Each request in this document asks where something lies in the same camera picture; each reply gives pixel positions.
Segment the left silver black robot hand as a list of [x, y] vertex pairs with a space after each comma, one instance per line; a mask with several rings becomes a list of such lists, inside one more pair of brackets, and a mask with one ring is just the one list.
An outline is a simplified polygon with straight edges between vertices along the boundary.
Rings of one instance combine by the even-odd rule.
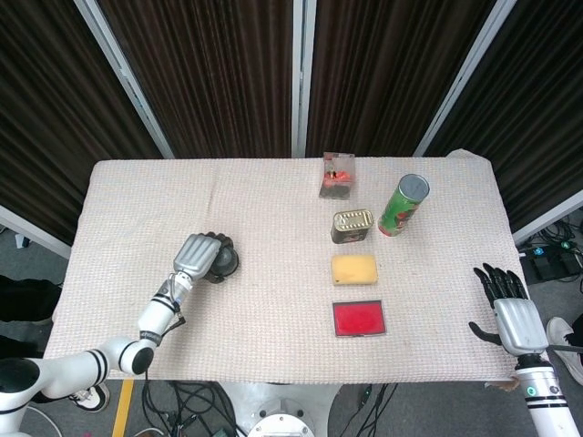
[[174, 270], [192, 281], [218, 284], [239, 267], [239, 255], [230, 237], [219, 233], [191, 234], [173, 261]]

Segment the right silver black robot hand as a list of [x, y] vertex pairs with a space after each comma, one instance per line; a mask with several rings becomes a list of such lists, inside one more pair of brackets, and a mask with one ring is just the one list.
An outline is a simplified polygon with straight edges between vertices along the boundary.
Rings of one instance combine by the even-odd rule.
[[502, 347], [514, 357], [540, 355], [549, 346], [537, 306], [514, 271], [484, 263], [473, 268], [493, 311], [497, 333], [482, 330], [475, 322], [469, 329], [478, 339]]

